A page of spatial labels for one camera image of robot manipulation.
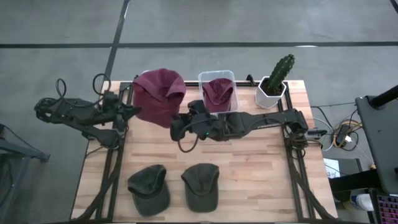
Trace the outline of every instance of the wooden table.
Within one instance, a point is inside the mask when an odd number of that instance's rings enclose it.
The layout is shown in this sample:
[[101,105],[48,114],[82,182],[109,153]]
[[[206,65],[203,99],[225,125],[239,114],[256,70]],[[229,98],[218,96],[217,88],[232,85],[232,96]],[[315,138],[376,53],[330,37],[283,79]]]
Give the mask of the wooden table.
[[[111,89],[116,93],[119,83],[112,82],[111,85]],[[308,126],[313,128],[314,122],[304,82],[289,81],[289,87],[293,107],[303,112]],[[238,87],[239,110],[251,114],[276,112],[276,107],[264,110],[256,106],[255,90],[255,87]],[[198,87],[187,87],[180,112],[187,112],[188,102],[199,98]],[[129,120],[129,127],[114,222],[292,222],[297,220],[281,128],[252,131],[242,139],[227,142],[207,139],[200,141],[191,153],[184,154],[179,151],[177,143],[170,139],[168,129],[141,121],[136,117]],[[193,134],[187,133],[182,141],[182,147],[188,149],[194,139]],[[88,152],[98,146],[98,142],[90,142]],[[93,153],[85,160],[72,218],[82,214],[98,193],[105,157],[104,149]],[[311,191],[327,211],[337,217],[319,146],[311,144],[307,147],[304,160]],[[211,213],[191,212],[185,202],[184,183],[180,176],[185,169],[200,162],[210,162],[220,167],[218,208]],[[127,190],[127,179],[152,164],[163,164],[167,169],[166,180],[170,189],[171,204],[166,211],[154,217],[143,218],[138,214],[131,193]],[[105,211],[108,210],[108,198],[105,198]],[[300,198],[305,217],[308,217],[302,192]]]

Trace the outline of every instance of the transparent plastic container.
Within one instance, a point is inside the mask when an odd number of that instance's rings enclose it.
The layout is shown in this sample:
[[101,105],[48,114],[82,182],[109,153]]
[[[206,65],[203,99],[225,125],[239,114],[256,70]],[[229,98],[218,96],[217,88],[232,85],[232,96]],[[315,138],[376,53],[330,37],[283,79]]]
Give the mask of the transparent plastic container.
[[212,114],[228,113],[228,112],[237,111],[238,107],[239,107],[239,101],[238,101],[238,92],[236,89],[235,76],[234,76],[234,73],[229,70],[201,72],[201,74],[199,74],[199,76],[198,76],[200,99],[203,100],[203,102],[206,105],[205,97],[203,95],[204,94],[203,86],[217,78],[227,78],[227,79],[231,80],[232,84],[233,84],[233,92],[231,95],[231,106],[229,108],[229,111],[217,111],[217,112],[212,112]]

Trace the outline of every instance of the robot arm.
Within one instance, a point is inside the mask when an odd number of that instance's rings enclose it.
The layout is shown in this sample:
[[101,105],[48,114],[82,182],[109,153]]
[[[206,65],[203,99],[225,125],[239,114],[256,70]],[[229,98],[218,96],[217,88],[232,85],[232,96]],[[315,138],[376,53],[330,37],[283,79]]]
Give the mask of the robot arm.
[[[98,105],[79,98],[43,98],[35,106],[36,117],[46,123],[66,124],[81,131],[88,139],[96,138],[102,146],[114,149],[127,128],[127,120],[140,112],[140,108],[121,103],[111,91],[103,96]],[[96,124],[114,122],[115,129],[98,129]]]
[[215,141],[228,141],[242,138],[253,130],[286,126],[290,129],[289,138],[294,140],[293,147],[307,145],[307,123],[302,112],[295,109],[281,113],[252,115],[246,112],[232,112],[214,116],[208,112],[202,100],[189,103],[188,108],[190,112],[181,114],[170,127],[173,141],[184,138],[186,131],[197,134],[201,140],[210,138]]

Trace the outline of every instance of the maroon bucket hat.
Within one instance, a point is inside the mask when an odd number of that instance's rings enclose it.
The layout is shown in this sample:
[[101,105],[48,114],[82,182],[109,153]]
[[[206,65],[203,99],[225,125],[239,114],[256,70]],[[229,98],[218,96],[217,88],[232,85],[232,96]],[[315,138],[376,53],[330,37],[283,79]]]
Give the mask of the maroon bucket hat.
[[133,84],[133,105],[141,107],[136,116],[144,121],[169,128],[178,115],[187,88],[182,77],[173,70],[161,68],[143,73]]
[[209,108],[210,113],[229,111],[233,91],[233,81],[227,78],[217,78],[204,84],[205,106]]

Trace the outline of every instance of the concrete floor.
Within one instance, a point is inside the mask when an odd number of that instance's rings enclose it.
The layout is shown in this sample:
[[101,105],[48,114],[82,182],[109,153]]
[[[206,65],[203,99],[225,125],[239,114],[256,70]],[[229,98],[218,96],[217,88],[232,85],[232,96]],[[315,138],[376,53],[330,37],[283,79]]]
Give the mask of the concrete floor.
[[[0,0],[0,44],[112,43],[123,0]],[[138,0],[131,1],[120,42],[398,41],[398,14],[388,0]],[[87,145],[80,133],[35,117],[36,102],[56,97],[63,78],[68,97],[95,100],[91,79],[104,72],[110,49],[0,49],[0,123],[50,153],[32,162],[11,223],[69,219]],[[112,80],[166,67],[186,80],[205,70],[229,69],[237,79],[269,75],[294,54],[290,80],[305,80],[312,105],[354,101],[398,83],[398,47],[264,47],[118,49]],[[332,124],[353,105],[324,108]],[[314,116],[323,119],[317,110]],[[359,146],[371,157],[362,131]],[[331,149],[328,158],[359,158],[359,150]],[[344,220],[361,214],[339,211]]]

